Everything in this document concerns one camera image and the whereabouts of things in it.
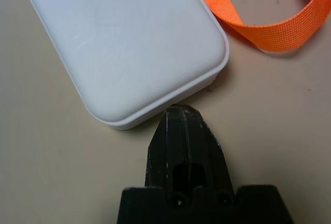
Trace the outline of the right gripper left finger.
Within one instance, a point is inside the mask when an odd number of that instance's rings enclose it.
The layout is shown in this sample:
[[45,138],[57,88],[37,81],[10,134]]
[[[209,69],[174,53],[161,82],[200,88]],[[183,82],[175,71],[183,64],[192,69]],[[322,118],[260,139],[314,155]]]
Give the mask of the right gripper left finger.
[[170,106],[162,114],[147,152],[144,190],[151,203],[191,204],[187,118],[192,113],[191,106]]

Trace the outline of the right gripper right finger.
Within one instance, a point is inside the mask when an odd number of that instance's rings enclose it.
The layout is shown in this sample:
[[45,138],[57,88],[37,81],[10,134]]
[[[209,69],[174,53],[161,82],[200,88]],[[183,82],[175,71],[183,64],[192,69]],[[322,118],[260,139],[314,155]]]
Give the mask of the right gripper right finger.
[[222,147],[200,112],[183,106],[188,153],[188,186],[193,198],[199,195],[218,205],[232,205],[234,190]]

